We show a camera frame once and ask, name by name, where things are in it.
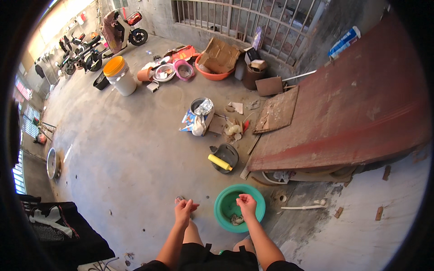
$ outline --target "yellow bottle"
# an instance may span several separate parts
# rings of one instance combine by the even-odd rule
[[[232,170],[232,167],[230,166],[230,164],[226,163],[225,161],[221,160],[220,158],[218,158],[217,156],[210,154],[208,155],[208,160],[213,162],[214,164],[218,165],[219,167],[221,167],[224,170]]]

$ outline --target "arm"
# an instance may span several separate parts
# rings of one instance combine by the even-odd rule
[[[160,250],[156,260],[164,263],[171,270],[175,270],[181,254],[184,232],[190,220],[190,213],[195,211],[199,204],[193,200],[182,200],[175,207],[175,225],[169,233],[169,237]]]
[[[241,194],[240,198],[237,199],[237,205],[241,208],[244,221],[247,223],[250,237],[252,238],[262,269],[266,271],[270,264],[275,261],[284,261],[285,257],[282,252],[268,237],[256,219],[256,201],[253,197],[249,194]]]

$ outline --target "hand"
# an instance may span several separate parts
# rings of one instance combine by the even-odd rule
[[[240,194],[236,199],[237,205],[241,208],[244,221],[254,221],[256,219],[256,200],[249,194]]]
[[[175,207],[175,224],[186,229],[190,222],[190,214],[197,210],[199,204],[193,203],[193,200],[182,200]]]

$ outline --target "red basket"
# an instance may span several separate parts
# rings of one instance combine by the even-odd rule
[[[127,23],[131,26],[137,24],[143,17],[140,12],[136,12],[127,18]]]

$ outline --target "aluminum foil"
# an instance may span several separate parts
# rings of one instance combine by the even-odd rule
[[[199,105],[199,107],[194,110],[194,113],[199,116],[206,116],[211,112],[213,107],[213,102],[210,99],[206,98],[205,101],[203,101]]]

